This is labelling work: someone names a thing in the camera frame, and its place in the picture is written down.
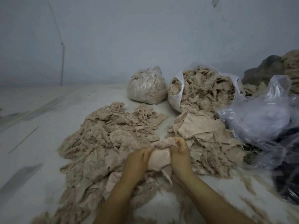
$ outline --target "white wall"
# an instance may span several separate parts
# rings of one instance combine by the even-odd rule
[[[60,85],[61,67],[47,0],[0,0],[0,86]]]
[[[64,85],[123,83],[138,69],[154,64],[160,65],[169,82],[192,61],[243,76],[246,69],[258,66],[271,54],[299,49],[299,0],[220,0],[216,8],[211,2],[50,0],[66,47]],[[41,6],[42,1],[31,10],[36,12]],[[41,12],[49,14],[45,7]],[[10,74],[26,77],[31,84],[54,83],[61,66],[54,25],[25,20],[33,13],[23,7],[18,9],[18,18],[15,14],[13,11],[17,26],[23,30],[29,27],[35,37],[30,45],[24,44],[27,39],[13,44],[13,52],[20,52],[18,60],[10,51],[9,57],[1,55],[5,59],[1,65],[4,63]],[[27,56],[27,50],[35,54]],[[20,81],[9,74],[3,78],[15,84]]]

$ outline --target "person's right hand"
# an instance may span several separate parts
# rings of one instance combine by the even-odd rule
[[[184,138],[174,137],[174,139],[180,146],[170,149],[171,167],[178,180],[184,182],[186,178],[194,175],[191,167],[190,151]]]

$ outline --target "person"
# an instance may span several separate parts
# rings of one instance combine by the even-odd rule
[[[171,167],[207,224],[255,223],[196,176],[191,168],[190,151],[183,138],[174,137],[179,147],[171,148]],[[121,224],[128,214],[135,186],[144,177],[153,148],[142,148],[128,155],[122,177],[103,203],[93,224]]]

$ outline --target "hand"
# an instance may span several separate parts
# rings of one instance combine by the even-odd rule
[[[120,180],[134,188],[144,177],[153,150],[154,148],[142,148],[130,153]]]
[[[186,178],[193,176],[191,167],[190,151],[184,138],[174,137],[180,147],[170,149],[171,167],[179,181],[184,182]]]

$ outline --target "person's left hand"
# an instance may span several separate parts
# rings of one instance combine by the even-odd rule
[[[142,148],[127,157],[121,181],[135,187],[147,171],[150,155],[154,148]]]

